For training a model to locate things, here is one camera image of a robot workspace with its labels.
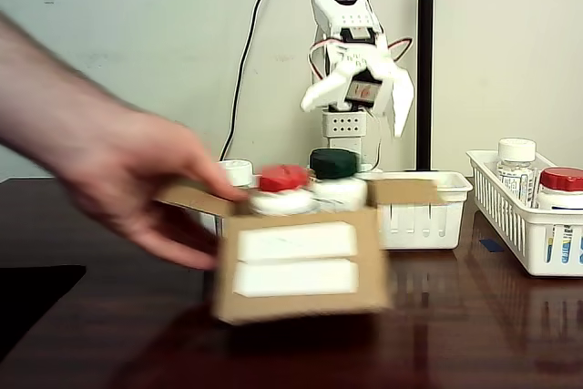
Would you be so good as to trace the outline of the person's bare hand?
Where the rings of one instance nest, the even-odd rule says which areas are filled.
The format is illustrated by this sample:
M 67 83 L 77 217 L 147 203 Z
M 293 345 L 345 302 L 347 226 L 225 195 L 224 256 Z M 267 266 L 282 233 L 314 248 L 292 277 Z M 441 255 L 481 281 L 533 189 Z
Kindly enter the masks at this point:
M 226 200 L 244 197 L 192 131 L 98 99 L 69 109 L 57 128 L 55 171 L 82 211 L 161 259 L 213 268 L 210 236 L 155 200 L 175 179 L 199 181 Z

